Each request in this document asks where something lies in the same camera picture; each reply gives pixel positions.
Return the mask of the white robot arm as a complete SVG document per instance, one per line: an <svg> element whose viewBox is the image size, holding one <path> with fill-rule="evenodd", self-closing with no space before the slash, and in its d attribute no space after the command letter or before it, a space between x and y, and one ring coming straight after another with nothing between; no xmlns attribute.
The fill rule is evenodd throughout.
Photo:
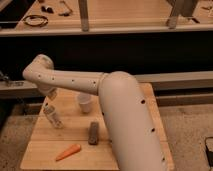
<svg viewBox="0 0 213 171"><path fill-rule="evenodd" d="M47 96L58 87L98 96L120 171L168 171L144 93L131 74L56 70L51 58L39 54L23 77Z"/></svg>

